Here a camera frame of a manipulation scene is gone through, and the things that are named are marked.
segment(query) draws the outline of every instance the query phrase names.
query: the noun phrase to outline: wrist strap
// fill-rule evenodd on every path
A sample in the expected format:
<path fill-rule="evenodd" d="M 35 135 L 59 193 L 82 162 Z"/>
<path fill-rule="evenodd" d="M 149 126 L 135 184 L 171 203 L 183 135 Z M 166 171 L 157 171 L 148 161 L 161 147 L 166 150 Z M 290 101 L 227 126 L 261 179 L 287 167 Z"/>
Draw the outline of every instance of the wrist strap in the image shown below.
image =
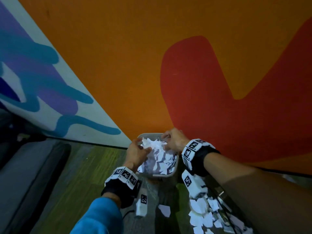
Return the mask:
<path fill-rule="evenodd" d="M 118 167 L 105 181 L 105 187 L 101 192 L 101 196 L 105 192 L 114 193 L 121 200 L 121 208 L 126 208 L 131 206 L 137 197 L 138 184 L 138 177 L 134 172 L 127 167 Z"/>
<path fill-rule="evenodd" d="M 220 153 L 212 144 L 202 139 L 191 140 L 182 151 L 182 160 L 189 173 L 201 177 L 208 175 L 209 173 L 204 167 L 204 158 L 212 152 Z"/>

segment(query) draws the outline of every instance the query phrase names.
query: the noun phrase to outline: blue sleeve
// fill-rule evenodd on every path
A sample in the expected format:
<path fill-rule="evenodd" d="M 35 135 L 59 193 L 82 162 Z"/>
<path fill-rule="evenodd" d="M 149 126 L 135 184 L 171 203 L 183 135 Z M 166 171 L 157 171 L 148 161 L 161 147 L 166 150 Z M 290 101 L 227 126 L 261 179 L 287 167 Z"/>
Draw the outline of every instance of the blue sleeve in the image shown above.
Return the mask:
<path fill-rule="evenodd" d="M 97 198 L 76 223 L 70 234 L 122 234 L 122 215 L 109 198 Z"/>

